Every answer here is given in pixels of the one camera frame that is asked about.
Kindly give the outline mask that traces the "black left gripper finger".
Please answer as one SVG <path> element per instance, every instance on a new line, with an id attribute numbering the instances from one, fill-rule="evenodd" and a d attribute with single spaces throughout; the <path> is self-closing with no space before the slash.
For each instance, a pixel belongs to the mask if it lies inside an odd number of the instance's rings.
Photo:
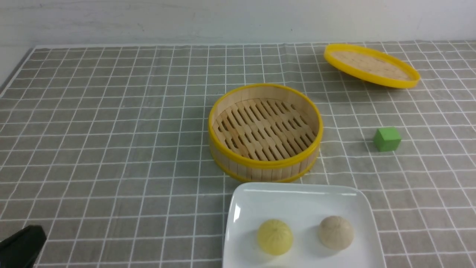
<path id="1" fill-rule="evenodd" d="M 32 268 L 46 242 L 40 225 L 30 225 L 0 243 L 1 268 Z"/>

